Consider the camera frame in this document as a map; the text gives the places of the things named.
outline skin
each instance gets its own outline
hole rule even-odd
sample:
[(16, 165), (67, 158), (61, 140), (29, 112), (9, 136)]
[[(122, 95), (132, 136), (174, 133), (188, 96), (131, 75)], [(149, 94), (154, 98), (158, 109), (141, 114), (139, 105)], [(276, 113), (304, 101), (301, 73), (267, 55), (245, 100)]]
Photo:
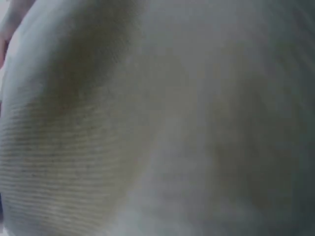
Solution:
[(36, 0), (10, 0), (8, 12), (0, 25), (0, 67), (3, 66), (10, 40)]
[(314, 17), (298, 0), (37, 0), (3, 91), (7, 230), (314, 235)]

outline ribbed fabric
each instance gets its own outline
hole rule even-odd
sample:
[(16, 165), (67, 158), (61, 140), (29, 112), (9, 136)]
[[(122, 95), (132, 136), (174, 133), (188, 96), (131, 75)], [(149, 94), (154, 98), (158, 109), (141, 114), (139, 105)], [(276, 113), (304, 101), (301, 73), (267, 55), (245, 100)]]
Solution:
[(296, 42), (277, 6), (37, 0), (3, 87), (9, 234), (309, 230), (313, 94), (303, 84), (308, 64), (295, 61), (306, 53), (274, 54), (282, 37)]

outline white fabric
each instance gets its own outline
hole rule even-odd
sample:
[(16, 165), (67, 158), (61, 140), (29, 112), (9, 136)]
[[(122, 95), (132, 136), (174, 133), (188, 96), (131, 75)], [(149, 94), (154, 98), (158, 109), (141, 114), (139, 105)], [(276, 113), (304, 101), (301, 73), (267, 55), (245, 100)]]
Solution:
[(302, 58), (314, 49), (303, 48), (307, 33), (289, 7), (280, 0), (37, 0), (15, 36), (21, 44), (3, 90), (7, 230), (309, 230), (314, 95), (305, 71), (313, 62)]

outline gray fabric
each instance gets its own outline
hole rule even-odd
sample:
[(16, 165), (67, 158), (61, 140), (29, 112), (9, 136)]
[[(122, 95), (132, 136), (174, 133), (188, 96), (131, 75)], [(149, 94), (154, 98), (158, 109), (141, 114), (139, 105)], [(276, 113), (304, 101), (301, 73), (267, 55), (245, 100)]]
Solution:
[(37, 0), (3, 90), (8, 231), (314, 235), (314, 7), (297, 2)]

